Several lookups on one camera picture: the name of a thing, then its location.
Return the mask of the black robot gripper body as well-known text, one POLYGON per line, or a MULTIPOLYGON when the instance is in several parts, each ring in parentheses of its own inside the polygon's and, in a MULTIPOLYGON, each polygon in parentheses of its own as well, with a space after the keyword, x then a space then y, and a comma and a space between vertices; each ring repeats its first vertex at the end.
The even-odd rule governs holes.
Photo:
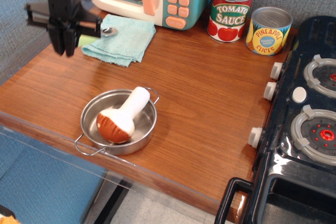
POLYGON ((60 29, 74 29, 81 35, 101 36, 102 19, 88 10, 81 0, 48 0, 47 3, 28 3, 27 12, 29 25, 60 29))

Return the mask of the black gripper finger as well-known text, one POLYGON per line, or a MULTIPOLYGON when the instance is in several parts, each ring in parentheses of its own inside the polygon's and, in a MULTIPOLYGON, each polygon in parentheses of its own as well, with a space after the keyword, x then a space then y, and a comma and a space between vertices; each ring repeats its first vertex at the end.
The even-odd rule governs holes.
POLYGON ((80 33, 76 29, 67 29, 64 32, 65 51, 68 57, 73 56, 78 47, 80 33))
POLYGON ((53 24, 48 24, 47 29, 55 52, 59 55, 63 55, 65 52, 65 45, 62 29, 53 24))

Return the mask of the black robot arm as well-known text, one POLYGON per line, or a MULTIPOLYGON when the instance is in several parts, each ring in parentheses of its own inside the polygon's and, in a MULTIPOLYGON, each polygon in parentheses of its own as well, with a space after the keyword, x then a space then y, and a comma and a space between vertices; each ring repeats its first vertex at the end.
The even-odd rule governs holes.
POLYGON ((55 52, 71 57, 81 35, 101 37, 102 19, 82 6, 82 0, 47 0, 28 3, 27 24, 45 28, 55 52))

